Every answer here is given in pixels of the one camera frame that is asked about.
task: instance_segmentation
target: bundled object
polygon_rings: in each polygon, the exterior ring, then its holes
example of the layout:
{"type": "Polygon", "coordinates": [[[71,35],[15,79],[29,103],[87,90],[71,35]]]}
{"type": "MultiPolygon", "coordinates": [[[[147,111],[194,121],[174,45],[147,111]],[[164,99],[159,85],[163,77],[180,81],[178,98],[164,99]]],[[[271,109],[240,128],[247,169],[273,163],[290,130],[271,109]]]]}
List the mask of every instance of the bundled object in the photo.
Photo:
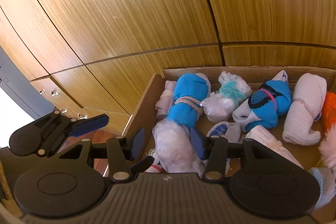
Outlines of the bundled object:
{"type": "Polygon", "coordinates": [[[189,129],[194,127],[203,113],[200,103],[209,96],[210,91],[210,82],[204,74],[182,75],[174,90],[175,105],[170,108],[167,119],[189,129]]]}
{"type": "Polygon", "coordinates": [[[197,157],[189,140],[190,129],[202,114],[200,102],[209,96],[211,85],[202,73],[188,73],[177,81],[175,104],[167,118],[153,128],[156,152],[162,167],[169,173],[198,173],[204,165],[197,157]]]}
{"type": "Polygon", "coordinates": [[[205,166],[197,157],[188,136],[186,126],[180,126],[167,118],[153,128],[156,152],[164,170],[168,173],[198,173],[205,166]]]}
{"type": "Polygon", "coordinates": [[[336,94],[327,91],[325,101],[322,108],[322,123],[324,132],[327,133],[332,125],[336,124],[336,94]]]}
{"type": "Polygon", "coordinates": [[[158,154],[155,148],[148,151],[148,156],[152,156],[154,158],[154,162],[152,165],[145,171],[145,173],[160,173],[162,171],[162,165],[160,163],[158,154]]]}
{"type": "Polygon", "coordinates": [[[204,113],[214,123],[227,121],[252,93],[251,87],[238,75],[223,71],[218,81],[221,84],[219,91],[212,92],[201,102],[204,113]]]}
{"type": "Polygon", "coordinates": [[[322,206],[328,204],[336,194],[335,178],[331,173],[331,170],[326,167],[313,167],[310,169],[310,172],[316,178],[320,185],[320,198],[315,208],[321,208],[322,206]]]}
{"type": "Polygon", "coordinates": [[[326,132],[319,146],[322,161],[326,167],[336,171],[336,123],[326,132]]]}
{"type": "Polygon", "coordinates": [[[306,73],[296,83],[282,137],[286,142],[299,145],[313,145],[320,141],[319,131],[313,131],[313,122],[320,113],[327,92],[327,82],[318,75],[306,73]]]}
{"type": "Polygon", "coordinates": [[[157,101],[155,104],[155,110],[157,110],[157,119],[161,120],[167,117],[170,107],[174,105],[174,90],[176,84],[176,81],[166,81],[165,90],[161,94],[159,101],[157,101]]]}
{"type": "Polygon", "coordinates": [[[298,160],[286,148],[282,146],[281,141],[278,141],[263,126],[259,125],[252,128],[251,131],[248,134],[246,134],[245,138],[251,138],[258,141],[259,143],[263,144],[264,146],[268,147],[269,149],[288,159],[292,163],[303,168],[302,165],[298,162],[298,160]]]}
{"type": "MultiPolygon", "coordinates": [[[[207,133],[207,137],[209,136],[220,136],[226,138],[230,143],[238,143],[240,137],[240,125],[235,122],[220,122],[214,125],[209,132],[207,133]]],[[[206,165],[208,160],[202,160],[202,162],[206,165]]],[[[226,168],[225,174],[230,169],[230,159],[226,159],[226,168]]]]}
{"type": "Polygon", "coordinates": [[[272,80],[262,84],[252,96],[232,113],[241,130],[250,131],[257,125],[273,128],[278,117],[285,115],[291,105],[287,73],[282,70],[272,80]]]}

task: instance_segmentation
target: orange fabric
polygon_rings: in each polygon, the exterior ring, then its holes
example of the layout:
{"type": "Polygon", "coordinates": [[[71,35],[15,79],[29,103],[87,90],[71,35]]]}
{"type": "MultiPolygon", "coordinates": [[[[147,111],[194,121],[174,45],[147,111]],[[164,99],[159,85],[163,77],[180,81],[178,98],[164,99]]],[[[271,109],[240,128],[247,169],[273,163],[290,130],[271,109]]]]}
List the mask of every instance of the orange fabric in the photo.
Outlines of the orange fabric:
{"type": "Polygon", "coordinates": [[[336,94],[330,91],[325,96],[322,108],[322,123],[325,133],[333,124],[336,124],[336,94]]]}

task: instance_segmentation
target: fluffy white fabric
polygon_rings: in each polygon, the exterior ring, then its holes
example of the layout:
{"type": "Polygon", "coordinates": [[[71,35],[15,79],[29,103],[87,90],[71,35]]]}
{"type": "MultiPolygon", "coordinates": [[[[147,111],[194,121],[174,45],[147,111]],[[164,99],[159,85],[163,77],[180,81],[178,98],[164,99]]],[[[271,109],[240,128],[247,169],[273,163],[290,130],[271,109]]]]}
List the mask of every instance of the fluffy white fabric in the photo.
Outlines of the fluffy white fabric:
{"type": "Polygon", "coordinates": [[[320,132],[312,130],[311,126],[322,110],[326,92],[324,78],[310,73],[299,78],[283,126],[282,137],[286,142],[313,145],[320,141],[320,132]]]}

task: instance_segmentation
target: tiled floor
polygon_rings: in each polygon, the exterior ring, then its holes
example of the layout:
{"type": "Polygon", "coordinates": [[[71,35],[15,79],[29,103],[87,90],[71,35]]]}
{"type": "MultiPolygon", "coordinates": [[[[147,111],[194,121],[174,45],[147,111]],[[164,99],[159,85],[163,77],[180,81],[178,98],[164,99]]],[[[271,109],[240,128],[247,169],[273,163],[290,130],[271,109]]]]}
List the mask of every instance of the tiled floor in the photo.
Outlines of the tiled floor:
{"type": "MultiPolygon", "coordinates": [[[[92,140],[92,143],[105,143],[106,140],[108,140],[109,138],[115,137],[117,135],[98,129],[96,131],[87,133],[83,136],[74,138],[74,137],[69,137],[65,143],[62,145],[62,147],[59,149],[59,151],[62,151],[64,149],[66,149],[67,147],[69,147],[70,145],[75,144],[76,142],[80,141],[81,139],[90,139],[92,140]]],[[[107,167],[107,159],[95,159],[94,160],[94,169],[97,170],[99,173],[101,173],[102,175],[105,172],[105,169],[107,167]]]]}

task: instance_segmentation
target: wooden drawer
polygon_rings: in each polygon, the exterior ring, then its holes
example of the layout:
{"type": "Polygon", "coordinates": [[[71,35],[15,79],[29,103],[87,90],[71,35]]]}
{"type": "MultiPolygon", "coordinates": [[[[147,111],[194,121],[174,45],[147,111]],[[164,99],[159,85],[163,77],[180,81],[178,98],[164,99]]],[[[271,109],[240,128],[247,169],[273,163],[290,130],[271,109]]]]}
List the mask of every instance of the wooden drawer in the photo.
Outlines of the wooden drawer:
{"type": "Polygon", "coordinates": [[[108,112],[108,111],[101,111],[92,108],[86,109],[90,114],[94,116],[98,116],[100,114],[106,114],[110,117],[109,123],[106,127],[101,128],[102,130],[106,130],[110,133],[121,135],[124,131],[124,128],[130,118],[129,114],[124,113],[116,113],[116,112],[108,112]]]}
{"type": "Polygon", "coordinates": [[[31,81],[30,83],[44,98],[64,112],[67,117],[76,117],[78,119],[85,116],[88,118],[92,117],[91,113],[74,102],[50,76],[44,79],[31,81]]]}
{"type": "Polygon", "coordinates": [[[128,114],[85,66],[52,76],[81,106],[128,114]]]}

